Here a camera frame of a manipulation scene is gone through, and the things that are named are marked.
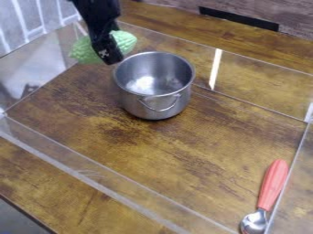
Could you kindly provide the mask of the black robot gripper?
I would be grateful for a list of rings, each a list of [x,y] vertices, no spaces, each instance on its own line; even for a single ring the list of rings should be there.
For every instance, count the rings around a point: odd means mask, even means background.
[[[119,30],[116,19],[120,16],[119,0],[69,0],[85,22],[92,50],[107,65],[123,60],[117,41],[112,36]]]

